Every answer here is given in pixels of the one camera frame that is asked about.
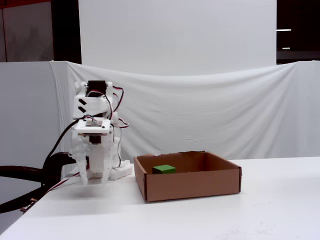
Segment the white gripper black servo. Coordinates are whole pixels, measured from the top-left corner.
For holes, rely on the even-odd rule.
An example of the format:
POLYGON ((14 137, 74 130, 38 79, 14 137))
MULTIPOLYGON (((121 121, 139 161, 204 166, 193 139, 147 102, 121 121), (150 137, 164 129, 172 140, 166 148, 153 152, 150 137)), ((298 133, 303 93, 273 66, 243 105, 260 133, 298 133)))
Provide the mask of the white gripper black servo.
POLYGON ((75 160, 83 185, 88 184, 86 156, 92 176, 102 177, 104 184, 109 180, 112 170, 112 136, 90 135, 87 152, 81 139, 72 139, 68 155, 75 160))

